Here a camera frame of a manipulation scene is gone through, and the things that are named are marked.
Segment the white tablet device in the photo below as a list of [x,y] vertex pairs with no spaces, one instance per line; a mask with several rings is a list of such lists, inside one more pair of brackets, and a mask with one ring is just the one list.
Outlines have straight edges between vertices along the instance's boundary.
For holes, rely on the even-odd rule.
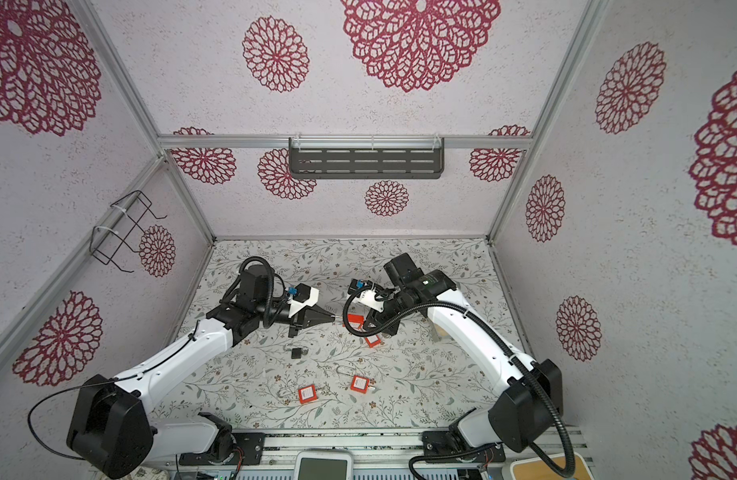
[[302,450],[296,457],[294,480],[352,480],[354,458],[344,450]]

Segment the wooden topped white box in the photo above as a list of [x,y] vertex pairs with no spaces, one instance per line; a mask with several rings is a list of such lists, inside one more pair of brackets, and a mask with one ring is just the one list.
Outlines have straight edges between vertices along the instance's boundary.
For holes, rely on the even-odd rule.
[[[572,479],[593,480],[592,473],[583,457],[576,453],[574,458],[575,471]],[[514,460],[502,467],[501,475],[504,480],[564,480],[538,457]]]

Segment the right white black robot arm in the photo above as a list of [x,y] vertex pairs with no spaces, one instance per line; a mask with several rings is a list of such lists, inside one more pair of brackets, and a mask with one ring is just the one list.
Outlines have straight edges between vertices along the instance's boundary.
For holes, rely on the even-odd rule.
[[402,319],[420,313],[469,355],[494,389],[490,408],[470,411],[452,425],[463,448],[498,442],[522,452],[562,422],[562,374],[552,361],[538,362],[508,342],[442,271],[425,273],[407,254],[384,270],[392,288],[368,280],[350,284],[350,295],[370,309],[374,332],[394,335]]

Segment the red padlock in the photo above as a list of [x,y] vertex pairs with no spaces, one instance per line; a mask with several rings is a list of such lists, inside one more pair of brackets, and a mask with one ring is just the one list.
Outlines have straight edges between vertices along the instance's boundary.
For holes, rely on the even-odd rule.
[[318,390],[314,384],[280,392],[280,401],[284,405],[306,405],[318,399]]
[[350,380],[348,389],[351,392],[368,395],[377,391],[375,380],[368,372],[358,370],[358,368],[352,366],[338,365],[336,373]]
[[366,340],[366,344],[368,344],[369,348],[374,348],[381,344],[381,339],[378,335],[372,335],[364,338]]
[[342,320],[344,320],[344,325],[348,331],[364,332],[364,323],[366,323],[364,316],[350,313],[344,315]]

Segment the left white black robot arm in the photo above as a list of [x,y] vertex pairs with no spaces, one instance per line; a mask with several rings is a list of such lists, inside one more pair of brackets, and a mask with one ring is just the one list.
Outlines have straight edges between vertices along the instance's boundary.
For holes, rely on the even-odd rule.
[[280,323],[296,336],[334,322],[334,314],[318,304],[316,288],[300,283],[276,295],[276,278],[264,258],[244,260],[218,306],[186,336],[114,378],[96,375],[88,380],[70,420],[68,448],[110,479],[184,454],[208,462],[230,460],[236,440],[232,426],[218,416],[202,412],[188,421],[156,421],[150,414],[188,376],[242,344],[258,328]]

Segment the small black padlock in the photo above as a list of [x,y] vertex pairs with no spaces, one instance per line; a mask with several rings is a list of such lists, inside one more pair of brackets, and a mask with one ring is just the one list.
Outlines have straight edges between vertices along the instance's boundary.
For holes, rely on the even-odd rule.
[[284,346],[284,351],[290,354],[292,360],[300,360],[310,353],[310,350],[306,346],[297,345],[286,345]]

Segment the dark grey wall shelf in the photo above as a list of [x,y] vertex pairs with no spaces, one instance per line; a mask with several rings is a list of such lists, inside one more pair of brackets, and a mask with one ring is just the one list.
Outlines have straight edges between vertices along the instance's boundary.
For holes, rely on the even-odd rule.
[[434,180],[445,166],[440,137],[348,142],[288,140],[288,169],[297,180]]

